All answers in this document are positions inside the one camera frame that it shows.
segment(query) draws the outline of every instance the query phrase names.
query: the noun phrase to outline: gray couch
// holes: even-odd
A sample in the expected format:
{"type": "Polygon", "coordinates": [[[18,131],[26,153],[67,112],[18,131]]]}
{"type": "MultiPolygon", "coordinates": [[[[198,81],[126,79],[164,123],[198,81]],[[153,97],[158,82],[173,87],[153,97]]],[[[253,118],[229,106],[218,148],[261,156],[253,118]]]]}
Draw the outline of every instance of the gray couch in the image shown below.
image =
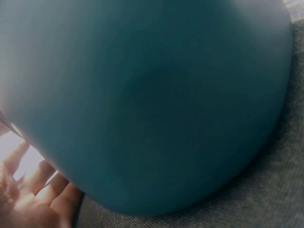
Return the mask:
{"type": "Polygon", "coordinates": [[[304,228],[304,0],[285,0],[294,27],[289,92],[267,145],[228,186],[155,218],[115,214],[85,196],[77,228],[304,228]]]}

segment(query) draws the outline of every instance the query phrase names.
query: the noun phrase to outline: finger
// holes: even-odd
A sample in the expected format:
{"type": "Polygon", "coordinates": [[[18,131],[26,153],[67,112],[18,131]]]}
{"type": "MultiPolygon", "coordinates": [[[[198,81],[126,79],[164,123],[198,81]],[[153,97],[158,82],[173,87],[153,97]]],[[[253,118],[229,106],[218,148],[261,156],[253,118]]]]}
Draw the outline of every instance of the finger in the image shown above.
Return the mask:
{"type": "Polygon", "coordinates": [[[55,169],[46,160],[43,160],[38,164],[38,168],[31,176],[27,177],[25,174],[21,178],[20,185],[34,195],[37,195],[54,173],[55,169]]]}
{"type": "Polygon", "coordinates": [[[0,122],[0,137],[9,132],[9,129],[0,122]]]}
{"type": "Polygon", "coordinates": [[[43,188],[38,194],[37,198],[42,201],[42,203],[50,206],[54,199],[56,199],[68,184],[68,180],[60,173],[55,176],[55,178],[43,188]]]}
{"type": "Polygon", "coordinates": [[[5,158],[2,163],[8,170],[8,172],[13,175],[18,169],[21,159],[29,149],[29,144],[27,142],[22,142],[13,152],[11,152],[7,158],[5,158]]]}
{"type": "Polygon", "coordinates": [[[71,222],[81,201],[82,191],[74,184],[69,183],[63,192],[51,204],[51,208],[56,211],[61,219],[71,222]]]}

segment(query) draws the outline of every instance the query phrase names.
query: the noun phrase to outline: gray fabric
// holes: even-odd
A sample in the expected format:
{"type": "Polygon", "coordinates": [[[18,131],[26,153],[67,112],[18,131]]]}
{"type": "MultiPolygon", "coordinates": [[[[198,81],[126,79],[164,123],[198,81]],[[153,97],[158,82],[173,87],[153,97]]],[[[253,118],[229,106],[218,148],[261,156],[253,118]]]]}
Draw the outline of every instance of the gray fabric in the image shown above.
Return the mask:
{"type": "Polygon", "coordinates": [[[292,78],[282,118],[252,164],[211,199],[157,218],[112,213],[85,197],[77,228],[304,228],[304,1],[294,25],[292,78]]]}

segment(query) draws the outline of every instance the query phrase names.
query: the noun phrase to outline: hand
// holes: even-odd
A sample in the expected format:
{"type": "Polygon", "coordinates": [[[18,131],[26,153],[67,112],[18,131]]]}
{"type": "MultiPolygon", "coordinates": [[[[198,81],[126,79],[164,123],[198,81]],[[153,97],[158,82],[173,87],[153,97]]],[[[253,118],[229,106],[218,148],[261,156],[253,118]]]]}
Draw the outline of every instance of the hand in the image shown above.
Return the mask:
{"type": "MultiPolygon", "coordinates": [[[[1,133],[4,127],[0,123],[1,133]]],[[[49,163],[44,160],[30,177],[14,180],[28,149],[29,144],[23,142],[0,161],[0,227],[71,228],[82,192],[61,174],[45,187],[55,173],[49,163]]]]}

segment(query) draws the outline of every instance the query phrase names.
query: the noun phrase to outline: teal ceramic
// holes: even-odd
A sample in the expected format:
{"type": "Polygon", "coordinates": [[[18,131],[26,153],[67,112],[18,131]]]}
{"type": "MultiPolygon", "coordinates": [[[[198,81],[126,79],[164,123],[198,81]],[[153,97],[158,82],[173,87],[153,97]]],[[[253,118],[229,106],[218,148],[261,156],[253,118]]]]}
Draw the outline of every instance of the teal ceramic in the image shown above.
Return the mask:
{"type": "Polygon", "coordinates": [[[282,0],[2,0],[0,110],[101,205],[159,215],[256,156],[291,54],[282,0]]]}

